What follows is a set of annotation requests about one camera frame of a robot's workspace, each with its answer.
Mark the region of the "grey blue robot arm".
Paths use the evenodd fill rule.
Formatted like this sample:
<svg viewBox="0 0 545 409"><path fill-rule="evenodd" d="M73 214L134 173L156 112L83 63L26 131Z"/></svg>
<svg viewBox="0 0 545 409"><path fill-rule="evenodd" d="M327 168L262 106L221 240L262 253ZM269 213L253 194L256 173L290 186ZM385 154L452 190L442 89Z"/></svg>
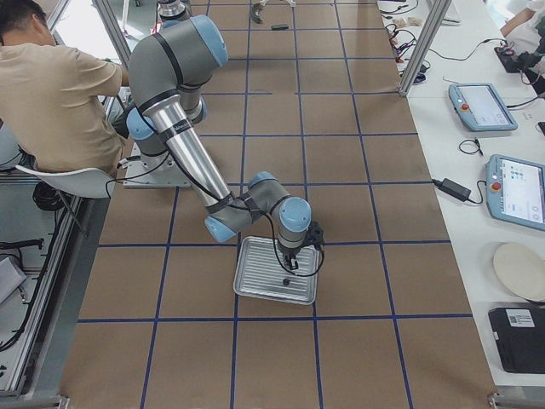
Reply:
<svg viewBox="0 0 545 409"><path fill-rule="evenodd" d="M227 60L227 46L211 18L200 14L177 22L135 46L128 70L132 96L204 203L208 211L204 224L215 240L228 241L266 216L279 224L273 254L285 271L294 274L297 253L312 243L310 204L291 196L266 171L250 180L245 194L234 196L182 103L185 91L200 89Z"/></svg>

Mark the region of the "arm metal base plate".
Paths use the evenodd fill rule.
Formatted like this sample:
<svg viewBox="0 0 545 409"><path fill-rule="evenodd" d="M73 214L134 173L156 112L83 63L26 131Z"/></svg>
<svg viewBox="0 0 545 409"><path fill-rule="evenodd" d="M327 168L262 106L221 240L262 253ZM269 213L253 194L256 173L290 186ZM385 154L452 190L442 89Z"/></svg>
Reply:
<svg viewBox="0 0 545 409"><path fill-rule="evenodd" d="M125 170L123 186L135 189L190 187L191 184L168 152L149 157L134 142L130 154L119 163Z"/></svg>

